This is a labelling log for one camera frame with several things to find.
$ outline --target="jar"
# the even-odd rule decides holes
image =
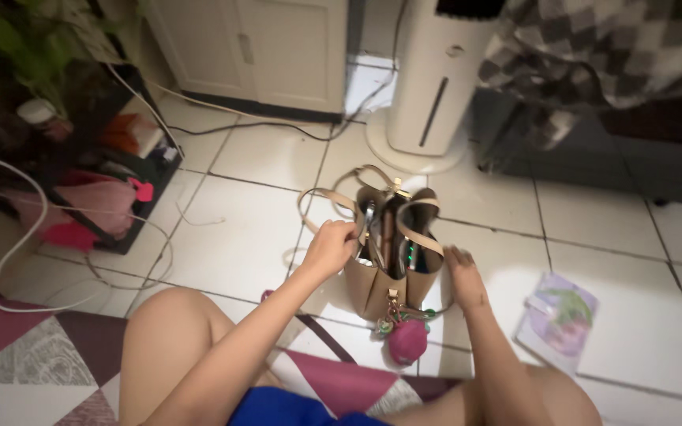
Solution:
[[[62,142],[73,132],[73,124],[60,118],[52,102],[32,99],[17,107],[17,115],[54,142]]]

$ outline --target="keychain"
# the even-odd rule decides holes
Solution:
[[[386,297],[389,308],[386,316],[378,320],[377,334],[388,338],[391,358],[400,365],[412,365],[428,346],[427,334],[431,328],[426,321],[436,317],[432,309],[420,311],[399,304],[397,290],[389,289]]]

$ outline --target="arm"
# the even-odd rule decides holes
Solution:
[[[493,316],[472,256],[449,247],[444,257],[452,273],[455,301],[468,323],[487,423],[551,426],[540,393]]]
[[[302,265],[194,365],[145,426],[225,424],[296,310],[351,256],[354,230],[352,222],[325,222]]]

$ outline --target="beige handbag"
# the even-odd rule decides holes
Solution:
[[[381,190],[367,185],[359,178],[364,170],[378,173],[387,187]],[[424,188],[410,195],[400,188],[400,179],[390,179],[371,164],[344,174],[334,189],[351,176],[362,184],[356,202],[331,189],[308,189],[298,196],[299,214],[316,233],[317,226],[301,210],[302,199],[311,192],[353,212],[357,245],[344,272],[349,298],[359,316],[370,321],[391,318],[392,308],[395,313],[430,319],[432,314],[418,310],[443,265],[443,248],[427,230],[438,215],[436,194]]]

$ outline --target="handbag handle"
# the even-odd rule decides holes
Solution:
[[[402,213],[404,213],[404,210],[408,208],[412,208],[413,206],[417,204],[428,204],[431,206],[436,206],[437,208],[440,208],[440,205],[438,203],[438,200],[435,198],[420,198],[420,199],[415,199],[412,200],[401,207],[399,207],[399,210],[396,211],[396,227],[399,228],[399,232],[402,233],[405,237],[408,239],[412,240],[416,244],[421,245],[422,247],[425,247],[426,249],[431,249],[434,252],[440,254],[443,256],[443,247],[441,247],[441,244],[438,243],[433,238],[426,237],[422,234],[419,234],[417,232],[414,232],[412,229],[408,228],[406,225],[404,225],[404,222],[402,222]]]
[[[386,182],[386,185],[388,186],[388,188],[393,188],[393,186],[394,186],[393,180],[390,177],[388,177],[388,175],[383,170],[379,169],[378,167],[374,166],[373,164],[363,164],[359,167],[356,167],[354,169],[347,171],[345,174],[342,174],[338,179],[336,179],[336,182],[334,183],[333,187],[330,188],[330,190],[336,192],[336,190],[338,189],[341,182],[343,182],[346,178],[350,178],[352,176],[363,187],[375,188],[372,185],[366,183],[364,180],[359,178],[359,174],[365,170],[374,171],[378,176],[380,176],[381,179],[384,180],[384,182]],[[335,204],[334,204],[334,211],[336,211],[336,213],[339,216],[341,216],[342,218],[352,219],[352,217],[345,215],[341,210],[339,210],[338,206],[336,206]]]
[[[343,194],[340,194],[336,191],[331,191],[330,189],[325,189],[325,188],[312,188],[312,189],[306,189],[304,191],[301,191],[298,194],[298,197],[296,198],[296,208],[298,208],[298,213],[302,217],[302,222],[307,226],[307,228],[312,231],[313,234],[317,234],[317,231],[320,230],[320,227],[318,227],[315,222],[310,220],[310,218],[307,217],[307,215],[302,212],[302,199],[310,192],[317,191],[321,195],[325,196],[328,198],[330,201],[333,202],[334,206],[336,204],[341,205],[342,207],[348,208],[351,211],[354,211],[354,218],[356,218],[356,223],[357,223],[357,233],[358,237],[357,240],[361,245],[365,245],[365,232],[364,232],[364,227],[365,227],[365,218],[362,217],[362,214],[357,210],[357,204],[352,201],[351,198],[348,198],[347,196],[344,196]]]

